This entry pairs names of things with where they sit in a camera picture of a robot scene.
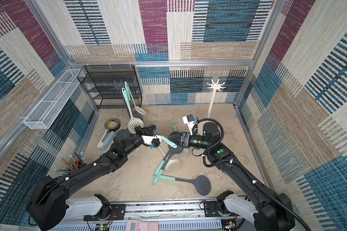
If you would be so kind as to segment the white skimmer mint handle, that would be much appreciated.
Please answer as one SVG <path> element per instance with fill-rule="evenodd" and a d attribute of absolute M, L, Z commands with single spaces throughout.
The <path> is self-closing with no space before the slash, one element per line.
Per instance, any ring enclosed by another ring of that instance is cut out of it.
<path fill-rule="evenodd" d="M 135 111 L 137 111 L 138 113 L 140 113 L 140 114 L 143 115 L 143 116 L 147 115 L 147 112 L 146 112 L 144 109 L 142 109 L 141 107 L 139 107 L 139 106 L 136 105 L 135 100 L 134 100 L 134 97 L 133 97 L 133 95 L 132 95 L 132 92 L 131 92 L 130 87 L 129 87 L 129 85 L 127 84 L 127 82 L 125 82 L 125 89 L 126 89 L 127 94 L 128 94 L 128 99 L 129 99 L 129 100 L 132 100 L 132 102 L 134 103 L 134 109 L 135 109 Z"/>

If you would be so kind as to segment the grey utensil rack stand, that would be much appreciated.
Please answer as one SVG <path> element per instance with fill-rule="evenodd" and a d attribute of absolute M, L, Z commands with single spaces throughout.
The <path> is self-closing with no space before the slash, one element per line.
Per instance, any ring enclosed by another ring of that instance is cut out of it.
<path fill-rule="evenodd" d="M 119 83 L 114 82 L 113 90 L 120 90 L 121 91 L 122 88 L 125 88 L 125 82 L 124 83 L 122 83 L 122 82 L 119 82 Z M 133 112 L 134 117 L 137 117 L 137 118 L 139 118 L 139 119 L 141 119 L 143 121 L 143 119 L 142 119 L 143 117 L 142 117 L 142 115 L 140 113 L 138 113 L 137 111 L 133 111 L 133 110 L 132 110 L 132 112 Z"/>

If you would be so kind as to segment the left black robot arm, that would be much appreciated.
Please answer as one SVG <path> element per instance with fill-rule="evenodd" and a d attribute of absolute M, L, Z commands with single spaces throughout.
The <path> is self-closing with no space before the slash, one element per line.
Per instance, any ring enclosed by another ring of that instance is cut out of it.
<path fill-rule="evenodd" d="M 119 130 L 113 138 L 110 149 L 96 161 L 77 169 L 71 173 L 52 178 L 45 176 L 36 185 L 26 210 L 42 230 L 48 231 L 55 227 L 65 217 L 66 200 L 76 191 L 90 184 L 96 179 L 113 173 L 128 160 L 128 155 L 144 145 L 143 136 L 156 139 L 156 126 L 137 127 L 135 133 L 127 129 Z"/>

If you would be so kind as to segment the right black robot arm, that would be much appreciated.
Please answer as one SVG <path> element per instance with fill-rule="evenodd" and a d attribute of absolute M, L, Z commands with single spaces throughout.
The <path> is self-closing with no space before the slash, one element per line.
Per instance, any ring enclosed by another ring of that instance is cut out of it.
<path fill-rule="evenodd" d="M 217 167 L 246 194 L 247 199 L 239 198 L 230 191 L 219 195 L 217 203 L 221 213 L 237 214 L 253 224 L 258 231 L 289 231 L 294 228 L 296 222 L 290 198 L 284 193 L 275 193 L 250 173 L 223 144 L 224 134 L 223 127 L 210 119 L 204 124 L 202 135 L 173 132 L 169 140 L 180 147 L 203 149 L 203 164 L 206 167 Z"/>

